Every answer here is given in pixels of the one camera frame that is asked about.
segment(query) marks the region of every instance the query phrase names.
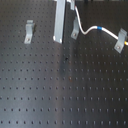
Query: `metal base plate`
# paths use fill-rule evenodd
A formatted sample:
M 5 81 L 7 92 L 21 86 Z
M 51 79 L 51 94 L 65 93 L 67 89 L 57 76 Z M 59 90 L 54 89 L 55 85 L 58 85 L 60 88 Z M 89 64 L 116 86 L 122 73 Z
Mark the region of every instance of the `metal base plate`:
M 76 2 L 83 29 L 128 31 L 128 3 Z M 0 1 L 0 128 L 127 128 L 128 47 L 91 31 L 71 38 L 75 13 L 66 6 L 63 44 L 53 41 L 56 3 Z M 24 44 L 26 21 L 36 23 Z

